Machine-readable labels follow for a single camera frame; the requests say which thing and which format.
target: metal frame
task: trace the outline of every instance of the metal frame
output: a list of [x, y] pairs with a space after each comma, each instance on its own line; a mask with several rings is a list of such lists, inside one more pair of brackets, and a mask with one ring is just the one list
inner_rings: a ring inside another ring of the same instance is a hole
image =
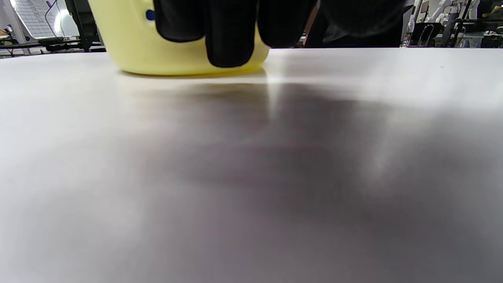
[[[19, 18], [16, 14], [16, 10], [14, 10], [14, 7], [12, 7], [12, 5], [11, 5], [11, 1], [4, 0], [3, 6], [4, 6], [4, 10], [7, 14], [7, 17], [10, 21], [10, 25], [12, 26], [12, 29], [14, 30], [16, 40], [20, 44], [27, 43], [26, 38], [25, 38], [25, 33], [23, 32], [23, 29], [21, 28], [21, 24], [19, 23]], [[31, 55], [30, 49], [23, 48], [23, 54], [24, 55]]]

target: black glove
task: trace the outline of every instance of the black glove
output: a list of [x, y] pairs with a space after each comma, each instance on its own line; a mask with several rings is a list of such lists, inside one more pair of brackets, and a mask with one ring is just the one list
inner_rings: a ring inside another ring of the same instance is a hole
[[[390, 26], [405, 0], [323, 0], [329, 19], [351, 34], [365, 36]], [[158, 33], [189, 42], [206, 36], [210, 62], [236, 67], [248, 62], [255, 23], [263, 42], [290, 47], [299, 40], [316, 0], [154, 0]]]

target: white table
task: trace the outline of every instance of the white table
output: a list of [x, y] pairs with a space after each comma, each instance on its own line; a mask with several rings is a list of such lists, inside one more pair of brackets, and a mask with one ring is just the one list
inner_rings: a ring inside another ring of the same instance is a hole
[[0, 282], [501, 282], [499, 50], [0, 60]]

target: bottle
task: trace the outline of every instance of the bottle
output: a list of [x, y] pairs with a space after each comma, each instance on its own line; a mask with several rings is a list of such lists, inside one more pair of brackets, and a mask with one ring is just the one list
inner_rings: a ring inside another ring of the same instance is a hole
[[407, 29], [405, 31], [405, 38], [400, 45], [400, 48], [407, 48], [410, 45], [410, 38], [412, 37], [412, 33], [414, 32], [414, 20], [410, 20], [407, 24]]

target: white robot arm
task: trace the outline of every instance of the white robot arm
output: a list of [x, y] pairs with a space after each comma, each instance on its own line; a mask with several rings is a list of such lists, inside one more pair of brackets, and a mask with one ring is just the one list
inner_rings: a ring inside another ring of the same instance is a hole
[[[480, 0], [473, 0], [470, 4], [470, 7], [465, 7], [465, 9], [469, 9], [468, 17], [472, 20], [477, 19], [477, 7], [480, 3]], [[428, 23], [434, 22], [443, 22], [444, 20], [438, 20], [441, 14], [445, 15], [445, 18], [448, 18], [449, 14], [455, 14], [462, 12], [462, 8], [468, 4], [467, 0], [441, 0], [439, 2], [439, 7], [435, 10], [432, 17], [428, 20]]]
[[442, 14], [447, 7], [451, 7], [453, 5], [452, 0], [442, 0], [439, 3], [439, 7], [435, 10], [431, 18], [428, 20], [428, 23], [434, 23], [437, 18]]

